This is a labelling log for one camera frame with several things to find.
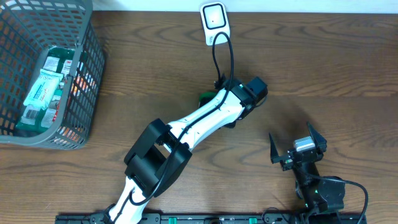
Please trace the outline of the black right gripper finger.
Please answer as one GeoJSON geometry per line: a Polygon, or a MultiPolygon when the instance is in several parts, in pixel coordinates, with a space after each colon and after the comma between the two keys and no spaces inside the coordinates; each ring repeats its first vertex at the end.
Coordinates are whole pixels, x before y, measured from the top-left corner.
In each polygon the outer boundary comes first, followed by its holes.
{"type": "Polygon", "coordinates": [[[275,163],[279,162],[280,159],[279,159],[279,153],[277,151],[277,148],[276,148],[276,145],[275,145],[275,142],[274,142],[274,139],[273,139],[271,133],[269,133],[269,140],[270,140],[270,149],[271,149],[270,150],[270,159],[271,159],[271,162],[273,164],[275,164],[275,163]]]}
{"type": "Polygon", "coordinates": [[[309,122],[307,122],[307,128],[313,142],[315,143],[315,147],[319,151],[325,152],[327,149],[327,140],[318,131],[316,131],[315,128],[309,122]]]}

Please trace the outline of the green lid seasoning jar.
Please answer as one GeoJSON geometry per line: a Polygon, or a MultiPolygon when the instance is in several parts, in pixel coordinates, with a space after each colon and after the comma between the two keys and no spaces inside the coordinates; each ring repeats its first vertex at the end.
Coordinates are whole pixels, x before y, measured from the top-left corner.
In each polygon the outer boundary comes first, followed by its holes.
{"type": "Polygon", "coordinates": [[[209,103],[215,96],[216,92],[208,91],[200,95],[198,107],[201,108],[205,104],[209,103]]]}

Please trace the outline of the white toilet wipes pack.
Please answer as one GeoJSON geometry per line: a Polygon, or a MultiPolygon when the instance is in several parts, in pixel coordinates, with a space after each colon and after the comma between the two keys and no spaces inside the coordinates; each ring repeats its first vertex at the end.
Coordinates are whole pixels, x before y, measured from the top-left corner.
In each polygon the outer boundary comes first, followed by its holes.
{"type": "Polygon", "coordinates": [[[41,69],[40,75],[32,85],[27,94],[23,105],[33,106],[35,108],[47,109],[55,90],[64,78],[63,74],[41,69]]]}

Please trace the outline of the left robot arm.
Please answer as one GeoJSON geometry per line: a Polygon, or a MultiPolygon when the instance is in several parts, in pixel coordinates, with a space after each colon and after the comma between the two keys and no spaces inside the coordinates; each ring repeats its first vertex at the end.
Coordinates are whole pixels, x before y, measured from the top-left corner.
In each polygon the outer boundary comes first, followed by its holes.
{"type": "Polygon", "coordinates": [[[153,120],[124,158],[126,184],[119,201],[104,213],[104,223],[139,223],[149,200],[180,176],[193,149],[223,126],[233,128],[268,94],[255,77],[247,84],[225,80],[219,92],[190,115],[165,124],[153,120]]]}

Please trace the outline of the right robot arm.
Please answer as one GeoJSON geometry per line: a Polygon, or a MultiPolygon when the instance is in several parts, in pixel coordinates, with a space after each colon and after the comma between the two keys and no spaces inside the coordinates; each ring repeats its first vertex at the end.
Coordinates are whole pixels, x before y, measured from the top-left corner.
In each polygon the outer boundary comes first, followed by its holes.
{"type": "Polygon", "coordinates": [[[327,140],[307,124],[309,136],[294,141],[294,147],[280,156],[273,137],[270,136],[270,157],[279,163],[283,171],[292,170],[296,188],[307,208],[313,213],[336,212],[344,208],[345,183],[339,177],[321,177],[316,162],[323,159],[327,140]]]}

